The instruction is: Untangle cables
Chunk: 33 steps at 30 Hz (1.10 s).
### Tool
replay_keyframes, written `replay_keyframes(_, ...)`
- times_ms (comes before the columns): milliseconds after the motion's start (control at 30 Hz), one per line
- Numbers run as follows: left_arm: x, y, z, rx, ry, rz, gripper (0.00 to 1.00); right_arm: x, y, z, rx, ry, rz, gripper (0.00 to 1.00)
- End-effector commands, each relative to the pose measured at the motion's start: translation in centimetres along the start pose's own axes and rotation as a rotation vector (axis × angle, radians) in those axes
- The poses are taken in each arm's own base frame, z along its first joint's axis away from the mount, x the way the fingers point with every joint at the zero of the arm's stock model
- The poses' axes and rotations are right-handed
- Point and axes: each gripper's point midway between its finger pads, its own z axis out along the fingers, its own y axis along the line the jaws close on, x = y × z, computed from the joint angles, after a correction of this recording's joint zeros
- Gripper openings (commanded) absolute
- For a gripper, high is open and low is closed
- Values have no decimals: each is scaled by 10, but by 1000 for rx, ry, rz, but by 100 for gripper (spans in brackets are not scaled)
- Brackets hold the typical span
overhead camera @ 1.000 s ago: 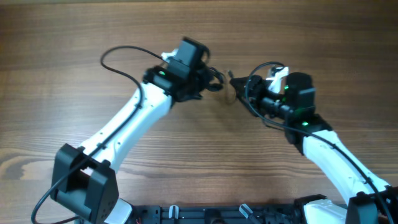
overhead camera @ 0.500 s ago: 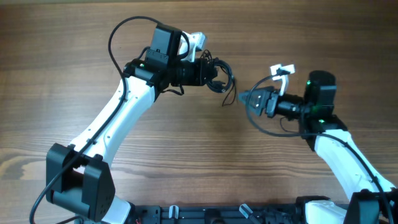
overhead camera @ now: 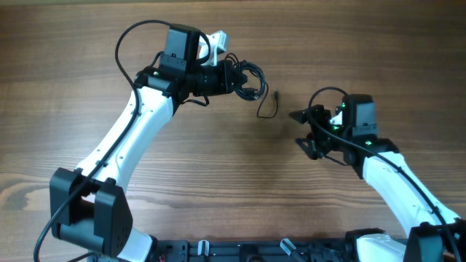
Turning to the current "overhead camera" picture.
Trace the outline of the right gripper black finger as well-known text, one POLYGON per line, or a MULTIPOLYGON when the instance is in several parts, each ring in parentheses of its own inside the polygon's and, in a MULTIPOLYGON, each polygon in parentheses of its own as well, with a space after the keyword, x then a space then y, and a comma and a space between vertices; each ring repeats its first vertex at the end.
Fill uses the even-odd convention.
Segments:
POLYGON ((299 124, 306 124, 309 121, 307 109, 292 111, 288 115, 299 124))
POLYGON ((297 138, 295 139, 296 144, 302 151, 312 160, 317 160, 320 158, 320 153, 315 147, 315 142, 307 138, 297 138))

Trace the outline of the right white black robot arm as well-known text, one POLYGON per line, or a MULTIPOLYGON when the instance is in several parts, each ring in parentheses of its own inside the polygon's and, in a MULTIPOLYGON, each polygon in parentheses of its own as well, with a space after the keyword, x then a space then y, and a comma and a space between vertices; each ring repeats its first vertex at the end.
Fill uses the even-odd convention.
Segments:
POLYGON ((398 219, 406 243, 380 229, 347 233, 345 255, 351 261, 465 260, 465 219, 442 204, 407 165, 398 147, 379 138, 375 103, 370 95, 345 95, 332 114, 322 105, 290 112, 310 133, 296 143, 312 160, 343 154, 341 164, 378 192, 398 219))

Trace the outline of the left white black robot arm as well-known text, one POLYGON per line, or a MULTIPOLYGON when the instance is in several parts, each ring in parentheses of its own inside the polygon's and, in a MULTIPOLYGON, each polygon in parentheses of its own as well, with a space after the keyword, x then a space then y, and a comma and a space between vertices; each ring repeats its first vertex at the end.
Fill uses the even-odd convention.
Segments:
POLYGON ((157 133, 185 103, 208 106, 212 96, 236 93, 245 100, 247 78, 233 56, 219 60, 229 38, 171 23, 164 50, 129 78, 130 99, 95 150, 75 169, 50 180, 51 218, 45 234, 111 261, 155 261, 156 237, 133 225, 126 192, 130 178, 157 133))

